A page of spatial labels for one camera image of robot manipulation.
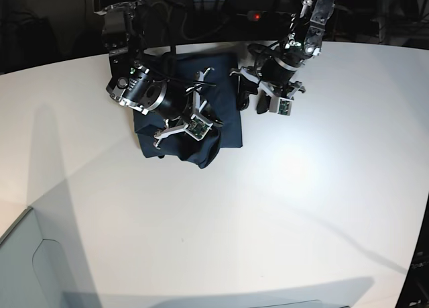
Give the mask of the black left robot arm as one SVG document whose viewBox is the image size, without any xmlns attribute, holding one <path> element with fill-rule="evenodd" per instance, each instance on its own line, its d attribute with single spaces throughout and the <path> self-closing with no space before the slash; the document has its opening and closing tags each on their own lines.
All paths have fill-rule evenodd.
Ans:
<svg viewBox="0 0 429 308">
<path fill-rule="evenodd" d="M 270 45 L 251 43 L 247 51 L 252 65 L 233 68 L 239 86 L 236 107 L 243 111 L 249 106 L 250 96 L 259 95 L 257 113 L 272 112 L 289 116 L 294 95 L 305 93 L 295 74 L 305 62 L 321 53 L 322 39 L 336 0 L 300 0 L 300 6 L 291 14 L 287 35 Z"/>
</svg>

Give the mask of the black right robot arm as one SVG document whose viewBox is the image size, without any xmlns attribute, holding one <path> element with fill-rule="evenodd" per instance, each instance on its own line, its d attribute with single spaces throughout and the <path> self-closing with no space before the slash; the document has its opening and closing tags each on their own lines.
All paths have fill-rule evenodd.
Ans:
<svg viewBox="0 0 429 308">
<path fill-rule="evenodd" d="M 154 148 L 177 134 L 199 142 L 210 130 L 223 125 L 201 95 L 205 87 L 214 86 L 205 80 L 214 68 L 199 70 L 192 79 L 178 78 L 172 74 L 176 63 L 174 44 L 163 58 L 145 54 L 141 9 L 155 11 L 141 0 L 116 3 L 101 11 L 105 21 L 102 35 L 111 67 L 106 90 L 120 106 L 162 118 L 164 126 L 154 134 Z"/>
</svg>

